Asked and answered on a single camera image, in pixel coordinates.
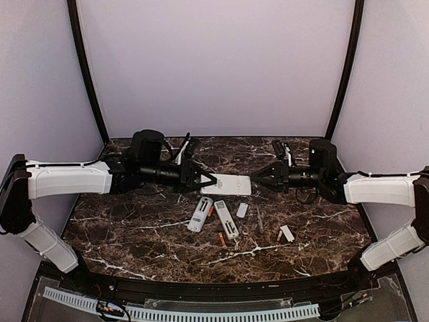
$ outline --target white wall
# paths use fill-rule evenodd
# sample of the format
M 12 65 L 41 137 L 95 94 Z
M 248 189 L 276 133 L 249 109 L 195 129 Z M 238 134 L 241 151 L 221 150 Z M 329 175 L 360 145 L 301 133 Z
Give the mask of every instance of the white wall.
M 353 0 L 79 1 L 113 138 L 323 136 Z
M 429 2 L 366 1 L 345 105 L 334 135 L 346 170 L 429 165 Z M 379 238 L 413 209 L 366 205 Z M 429 321 L 429 250 L 400 260 L 419 321 Z
M 16 153 L 33 160 L 91 160 L 98 135 L 78 67 L 66 1 L 0 1 L 0 176 Z M 58 233 L 76 196 L 34 209 Z M 0 236 L 0 321 L 21 321 L 40 258 Z

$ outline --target black pole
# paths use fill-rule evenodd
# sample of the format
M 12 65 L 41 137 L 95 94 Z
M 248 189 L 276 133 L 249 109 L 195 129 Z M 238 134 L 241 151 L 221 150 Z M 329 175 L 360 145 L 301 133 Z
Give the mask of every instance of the black pole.
M 80 72 L 82 73 L 83 81 L 85 83 L 86 93 L 88 95 L 89 103 L 94 114 L 95 122 L 100 132 L 101 139 L 104 144 L 109 142 L 110 138 L 107 133 L 106 125 L 101 115 L 100 105 L 95 95 L 93 79 L 89 71 L 88 60 L 86 59 L 85 47 L 83 44 L 82 31 L 80 30 L 78 7 L 76 0 L 67 0 L 68 14 L 70 16 L 70 25 L 72 26 L 72 33 L 74 38 L 74 45 L 78 55 Z
M 347 92 L 347 86 L 349 85 L 351 69 L 353 67 L 353 61 L 355 59 L 357 40 L 359 39 L 359 32 L 361 30 L 361 22 L 363 15 L 363 4 L 364 0 L 355 1 L 355 12 L 353 13 L 353 22 L 351 24 L 350 38 L 349 38 L 349 47 L 347 48 L 346 60 L 344 63 L 343 74 L 341 75 L 340 86 L 338 88 L 338 93 L 336 94 L 336 99 L 334 107 L 332 109 L 332 114 L 330 115 L 328 129 L 324 138 L 327 140 L 332 139 L 336 124 L 340 117 L 341 108 L 343 107 L 344 98 Z

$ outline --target marble table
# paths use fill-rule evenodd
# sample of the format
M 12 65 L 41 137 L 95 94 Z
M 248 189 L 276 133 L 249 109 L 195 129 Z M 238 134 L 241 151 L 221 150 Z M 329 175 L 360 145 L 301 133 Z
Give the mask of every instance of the marble table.
M 250 174 L 275 160 L 274 139 L 201 138 L 194 159 L 209 172 Z M 289 143 L 298 164 L 307 163 L 310 138 L 278 139 Z M 168 141 L 178 148 L 182 139 Z M 120 153 L 130 142 L 111 140 L 103 154 Z M 225 200 L 240 231 L 235 241 L 226 240 L 226 249 L 219 240 L 223 229 L 216 213 L 200 233 L 186 228 L 200 193 L 179 195 L 153 185 L 124 195 L 81 195 L 64 239 L 82 252 L 93 272 L 192 283 L 263 282 L 338 272 L 346 270 L 353 255 L 370 243 L 352 205 L 333 205 L 320 197 L 302 205 L 294 189 L 285 194 L 252 185 L 249 197 L 213 198 Z M 235 213 L 242 202 L 249 204 L 249 210 L 241 219 Z M 284 236 L 277 242 L 285 224 L 296 238 L 292 243 Z

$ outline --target orange battery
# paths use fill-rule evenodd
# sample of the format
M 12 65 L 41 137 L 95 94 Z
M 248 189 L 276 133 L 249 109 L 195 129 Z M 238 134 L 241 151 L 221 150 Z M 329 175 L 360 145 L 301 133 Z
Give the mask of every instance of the orange battery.
M 223 239 L 222 233 L 219 233 L 219 238 L 221 239 L 222 247 L 226 247 L 227 243 L 225 243 L 225 239 Z
M 210 211 L 208 212 L 208 215 L 207 215 L 207 217 L 208 218 L 210 218 L 211 217 L 211 215 L 212 215 L 212 213 L 213 213 L 213 210 L 215 209 L 215 207 L 214 206 L 212 206 L 211 208 L 210 208 Z

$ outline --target remote control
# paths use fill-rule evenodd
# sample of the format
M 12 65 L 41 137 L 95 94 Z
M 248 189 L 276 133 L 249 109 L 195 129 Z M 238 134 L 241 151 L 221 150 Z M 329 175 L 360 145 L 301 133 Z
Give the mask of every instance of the remote control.
M 225 202 L 223 200 L 215 202 L 214 208 L 216 209 L 217 215 L 221 220 L 223 229 L 225 230 L 228 239 L 239 237 L 239 230 L 237 229 L 237 226 L 235 226 L 233 218 L 231 217 Z
M 212 204 L 213 200 L 208 197 L 203 197 L 200 199 L 200 202 L 196 206 L 194 214 L 192 215 L 192 218 L 188 224 L 188 229 L 190 231 L 195 231 L 196 233 L 201 231 Z

